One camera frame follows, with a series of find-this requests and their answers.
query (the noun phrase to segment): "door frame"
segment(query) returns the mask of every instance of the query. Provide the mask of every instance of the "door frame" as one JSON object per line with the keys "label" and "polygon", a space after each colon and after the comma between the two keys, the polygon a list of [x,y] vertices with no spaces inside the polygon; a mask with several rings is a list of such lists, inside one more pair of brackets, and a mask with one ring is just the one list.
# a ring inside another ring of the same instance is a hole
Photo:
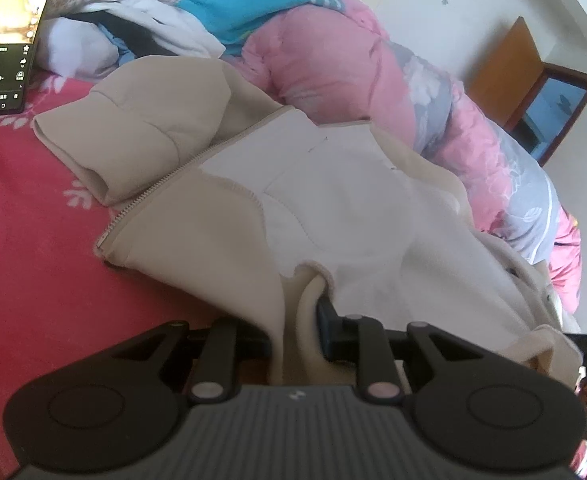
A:
{"label": "door frame", "polygon": [[557,147],[564,140],[565,136],[576,122],[576,119],[587,105],[587,73],[579,72],[578,70],[573,70],[571,68],[566,68],[560,65],[544,63],[544,70],[542,71],[542,74],[531,87],[531,90],[529,90],[523,101],[518,105],[518,108],[516,108],[515,112],[513,112],[509,120],[507,120],[504,128],[507,132],[513,130],[518,121],[523,118],[525,112],[549,78],[583,88],[585,90],[585,95],[577,104],[576,109],[571,114],[571,117],[565,124],[564,128],[555,137],[555,139],[553,139],[547,150],[545,150],[545,152],[542,154],[540,160],[538,161],[541,166],[544,166],[545,163],[547,163],[547,161],[551,158],[553,152],[556,151]]}

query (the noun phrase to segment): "zipper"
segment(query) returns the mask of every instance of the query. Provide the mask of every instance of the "zipper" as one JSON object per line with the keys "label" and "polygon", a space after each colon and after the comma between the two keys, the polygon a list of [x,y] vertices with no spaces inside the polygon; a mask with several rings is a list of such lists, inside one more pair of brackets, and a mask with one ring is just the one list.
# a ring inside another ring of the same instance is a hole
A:
{"label": "zipper", "polygon": [[116,226],[120,222],[122,222],[123,219],[129,213],[131,213],[131,211],[133,211],[133,209],[135,209],[136,207],[141,205],[141,203],[144,202],[144,200],[146,200],[147,198],[149,198],[149,196],[152,195],[152,193],[157,191],[160,187],[164,186],[168,181],[170,181],[172,178],[174,178],[178,173],[180,173],[181,171],[186,169],[187,166],[192,166],[193,164],[200,162],[203,158],[206,158],[211,152],[213,152],[215,150],[223,150],[225,147],[227,147],[227,145],[233,144],[234,142],[237,142],[238,140],[243,139],[244,137],[248,136],[249,134],[255,132],[260,127],[262,127],[265,124],[272,121],[275,117],[278,117],[281,114],[283,114],[291,109],[293,109],[293,108],[288,107],[288,106],[280,108],[279,110],[276,110],[272,114],[269,114],[265,119],[256,123],[254,126],[249,128],[247,131],[245,131],[241,134],[238,134],[236,136],[233,136],[231,139],[227,139],[224,142],[220,142],[214,146],[210,146],[204,152],[198,153],[198,155],[191,156],[184,164],[180,165],[175,170],[171,171],[171,173],[168,173],[167,175],[162,177],[158,182],[156,182],[151,187],[149,187],[145,191],[143,191],[135,200],[128,203],[128,205],[126,205],[126,207],[120,213],[118,213],[112,221],[109,222],[109,225],[107,226],[107,228],[105,229],[103,234],[101,234],[100,238],[98,238],[98,240],[96,241],[96,246],[95,246],[96,249],[97,250],[100,249],[100,246],[105,242],[105,240],[107,240],[109,235],[112,234],[112,232],[116,228]]}

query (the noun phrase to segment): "wooden door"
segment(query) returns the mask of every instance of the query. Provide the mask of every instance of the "wooden door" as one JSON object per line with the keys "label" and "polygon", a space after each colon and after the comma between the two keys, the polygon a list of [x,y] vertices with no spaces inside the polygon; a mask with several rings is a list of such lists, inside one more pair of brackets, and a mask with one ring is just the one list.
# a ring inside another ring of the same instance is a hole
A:
{"label": "wooden door", "polygon": [[521,16],[468,83],[467,95],[504,128],[543,71],[544,64]]}

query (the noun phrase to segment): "bed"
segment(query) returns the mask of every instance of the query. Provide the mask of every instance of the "bed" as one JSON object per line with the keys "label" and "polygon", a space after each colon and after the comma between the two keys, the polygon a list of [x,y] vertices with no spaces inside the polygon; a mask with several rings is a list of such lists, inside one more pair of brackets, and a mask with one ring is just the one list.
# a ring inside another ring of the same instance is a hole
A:
{"label": "bed", "polygon": [[[371,10],[357,0],[344,1],[342,14],[310,5],[279,13],[228,61],[317,123],[374,120],[461,178],[478,228],[521,241],[522,233],[509,232],[500,215],[509,212],[525,178],[513,170],[513,158],[522,155],[511,144],[505,147],[510,137],[496,130],[448,75],[389,44]],[[2,410],[19,386],[167,320],[186,319],[200,328],[219,315],[140,274],[109,269],[93,254],[93,242],[116,212],[100,206],[31,127],[36,114],[84,97],[90,88],[40,73],[26,110],[0,117],[0,478],[16,467],[2,431]],[[544,172],[527,168],[531,181],[544,184],[546,192]],[[561,219],[551,191],[544,199],[544,210],[529,206],[531,198],[511,210],[525,234],[539,217]],[[555,231],[544,233],[547,252],[554,236]],[[576,240],[575,230],[572,236]],[[535,240],[519,248],[531,263],[537,257],[529,258]],[[577,240],[565,250],[573,260],[579,258],[579,234]]]}
{"label": "bed", "polygon": [[113,211],[100,206],[30,127],[91,85],[41,73],[17,116],[0,117],[0,478],[16,467],[2,410],[25,382],[171,319],[209,326],[202,302],[116,272],[92,246]]}

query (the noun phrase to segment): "pink bed sheet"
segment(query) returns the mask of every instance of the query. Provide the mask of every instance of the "pink bed sheet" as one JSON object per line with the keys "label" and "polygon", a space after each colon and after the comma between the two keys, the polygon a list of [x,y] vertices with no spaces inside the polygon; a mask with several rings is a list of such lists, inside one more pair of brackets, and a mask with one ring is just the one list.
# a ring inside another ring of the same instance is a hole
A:
{"label": "pink bed sheet", "polygon": [[24,383],[167,320],[200,328],[218,315],[94,256],[93,242],[113,212],[96,203],[30,126],[37,113],[89,89],[45,75],[24,113],[0,117],[0,478],[16,467],[2,411]]}

